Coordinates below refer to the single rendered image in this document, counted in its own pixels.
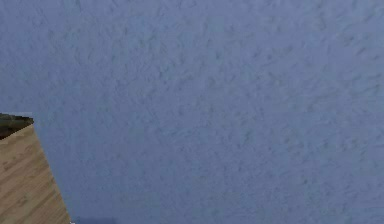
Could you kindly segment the light wood counter cabinet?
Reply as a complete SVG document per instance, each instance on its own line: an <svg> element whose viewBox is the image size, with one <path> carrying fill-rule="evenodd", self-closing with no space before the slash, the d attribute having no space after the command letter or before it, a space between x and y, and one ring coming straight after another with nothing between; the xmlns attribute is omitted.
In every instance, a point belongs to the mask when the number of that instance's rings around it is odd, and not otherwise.
<svg viewBox="0 0 384 224"><path fill-rule="evenodd" d="M71 224L30 117L0 113L0 224Z"/></svg>

